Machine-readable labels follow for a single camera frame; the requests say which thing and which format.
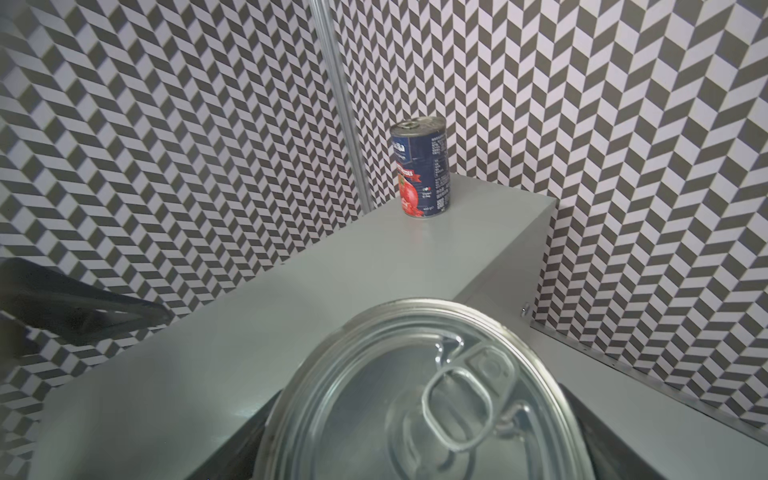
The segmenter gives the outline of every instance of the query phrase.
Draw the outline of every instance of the blue tomato can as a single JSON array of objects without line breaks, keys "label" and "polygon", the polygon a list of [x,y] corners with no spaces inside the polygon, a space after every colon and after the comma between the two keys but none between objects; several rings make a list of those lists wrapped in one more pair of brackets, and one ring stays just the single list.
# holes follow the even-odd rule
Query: blue tomato can
[{"label": "blue tomato can", "polygon": [[390,128],[402,209],[411,217],[434,217],[451,202],[445,149],[445,119],[417,117]]}]

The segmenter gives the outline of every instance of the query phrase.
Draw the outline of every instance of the blue label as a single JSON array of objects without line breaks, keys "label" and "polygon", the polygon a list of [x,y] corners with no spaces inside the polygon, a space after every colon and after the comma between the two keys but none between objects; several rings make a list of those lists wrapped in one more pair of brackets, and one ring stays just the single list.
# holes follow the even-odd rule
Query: blue label
[{"label": "blue label", "polygon": [[445,211],[450,202],[450,176],[445,132],[424,137],[392,137],[402,209],[413,217]]}]

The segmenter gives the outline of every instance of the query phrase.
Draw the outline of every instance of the geometric wallpaper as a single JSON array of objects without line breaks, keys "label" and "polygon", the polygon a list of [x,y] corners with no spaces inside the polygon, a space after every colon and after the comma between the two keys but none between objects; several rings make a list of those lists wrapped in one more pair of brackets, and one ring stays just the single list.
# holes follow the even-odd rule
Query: geometric wallpaper
[{"label": "geometric wallpaper", "polygon": [[768,430],[764,0],[336,0],[374,200],[388,126],[559,199],[535,320]]},{"label": "geometric wallpaper", "polygon": [[[359,216],[305,2],[4,7],[0,257],[183,316]],[[0,386],[0,474],[24,475],[51,388],[150,334],[33,330]]]}]

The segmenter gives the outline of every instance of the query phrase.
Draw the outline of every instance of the silver can lid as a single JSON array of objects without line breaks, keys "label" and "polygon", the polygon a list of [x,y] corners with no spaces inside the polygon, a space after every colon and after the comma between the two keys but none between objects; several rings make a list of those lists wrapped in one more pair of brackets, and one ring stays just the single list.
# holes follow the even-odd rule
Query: silver can lid
[{"label": "silver can lid", "polygon": [[396,123],[389,129],[393,137],[423,137],[445,130],[443,117],[416,117]]},{"label": "silver can lid", "polygon": [[254,478],[594,480],[576,418],[538,357],[458,303],[361,313],[283,390]]}]

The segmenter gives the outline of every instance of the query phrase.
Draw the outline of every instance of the metal corner post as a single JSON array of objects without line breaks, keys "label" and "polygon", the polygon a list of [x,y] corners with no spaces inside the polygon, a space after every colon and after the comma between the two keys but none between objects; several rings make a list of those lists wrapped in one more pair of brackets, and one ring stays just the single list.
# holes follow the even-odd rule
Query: metal corner post
[{"label": "metal corner post", "polygon": [[331,80],[331,92],[336,99],[341,120],[342,134],[349,152],[349,162],[355,175],[355,183],[360,197],[362,213],[367,214],[373,210],[370,186],[366,166],[362,161],[360,142],[357,136],[357,128],[354,122],[352,102],[349,99],[346,75],[341,57],[341,49],[336,41],[336,33],[333,28],[333,18],[329,2],[333,0],[310,0],[310,11],[315,18],[317,36],[320,39],[320,47],[323,57],[326,59],[328,78]]}]

